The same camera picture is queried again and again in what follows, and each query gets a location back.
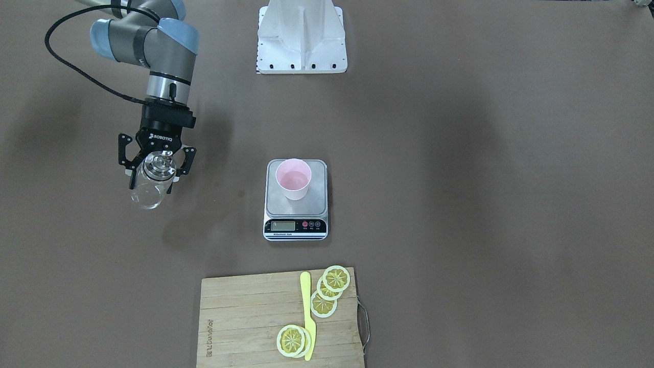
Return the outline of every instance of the digital kitchen scale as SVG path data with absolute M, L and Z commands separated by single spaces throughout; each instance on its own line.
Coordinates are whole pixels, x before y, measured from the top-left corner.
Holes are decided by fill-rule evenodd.
M 290 200 L 275 173 L 284 160 L 268 163 L 264 202 L 264 238 L 271 241 L 322 240 L 329 231 L 327 211 L 327 165 L 321 160 L 304 160 L 311 168 L 309 190 L 304 198 Z

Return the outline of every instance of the plastic cup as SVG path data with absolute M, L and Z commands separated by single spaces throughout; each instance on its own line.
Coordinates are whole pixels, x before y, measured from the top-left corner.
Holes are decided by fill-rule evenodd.
M 311 168 L 297 158 L 289 158 L 277 167 L 275 172 L 277 184 L 290 200 L 299 200 L 307 195 L 311 182 Z

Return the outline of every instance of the plastic knife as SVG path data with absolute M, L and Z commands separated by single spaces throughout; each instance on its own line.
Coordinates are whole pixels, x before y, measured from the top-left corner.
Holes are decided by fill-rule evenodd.
M 309 361 L 313 355 L 313 348 L 316 347 L 316 322 L 311 318 L 311 309 L 309 307 L 309 303 L 311 303 L 311 274 L 307 271 L 300 274 L 300 287 L 302 290 L 302 305 L 304 306 L 304 328 L 307 329 L 311 336 L 311 347 L 307 354 L 304 355 L 304 360 Z

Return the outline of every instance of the wooden cutting board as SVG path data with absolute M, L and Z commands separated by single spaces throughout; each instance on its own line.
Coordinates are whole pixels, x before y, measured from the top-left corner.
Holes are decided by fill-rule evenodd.
M 277 333 L 288 324 L 304 325 L 302 271 L 206 278 L 202 280 L 198 368 L 329 367 L 364 368 L 357 322 L 356 279 L 338 299 L 334 314 L 316 321 L 316 347 L 310 361 L 277 351 Z M 311 292 L 324 270 L 312 270 Z

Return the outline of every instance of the white metal mount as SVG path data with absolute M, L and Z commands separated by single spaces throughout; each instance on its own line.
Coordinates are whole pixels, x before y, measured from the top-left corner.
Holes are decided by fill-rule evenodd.
M 647 7 L 652 2 L 652 0 L 634 0 L 634 2 L 639 7 Z
M 347 70 L 343 10 L 332 0 L 270 0 L 259 10 L 258 36 L 261 74 Z

